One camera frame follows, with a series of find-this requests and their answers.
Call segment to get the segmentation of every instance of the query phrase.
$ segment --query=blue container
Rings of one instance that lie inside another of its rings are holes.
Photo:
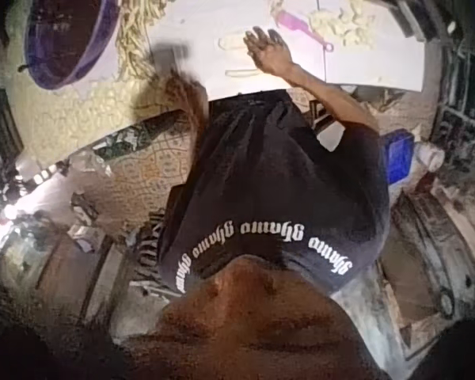
[[[413,157],[413,135],[398,129],[381,137],[389,184],[395,184],[410,173]]]

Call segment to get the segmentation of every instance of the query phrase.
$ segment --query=cloth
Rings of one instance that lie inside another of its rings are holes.
[[[184,293],[246,254],[330,294],[377,258],[390,211],[376,132],[348,124],[331,153],[284,91],[212,113],[159,241],[169,287]]]

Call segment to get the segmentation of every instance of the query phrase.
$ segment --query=purple bowl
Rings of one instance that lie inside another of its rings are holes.
[[[60,89],[88,74],[111,39],[119,14],[117,0],[34,0],[25,58],[35,83]]]

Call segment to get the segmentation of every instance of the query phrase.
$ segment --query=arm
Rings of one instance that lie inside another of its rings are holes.
[[[256,35],[247,32],[245,44],[248,54],[264,73],[278,76],[292,86],[311,93],[340,122],[350,122],[378,129],[376,119],[354,98],[343,90],[328,85],[292,61],[289,48],[278,32],[269,30],[269,36],[253,28]]]

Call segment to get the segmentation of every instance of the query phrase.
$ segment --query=black t-shirt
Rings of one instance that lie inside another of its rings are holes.
[[[215,108],[159,242],[169,287],[256,255],[332,293],[377,258],[390,213],[376,132],[347,124],[329,152],[283,91]]]

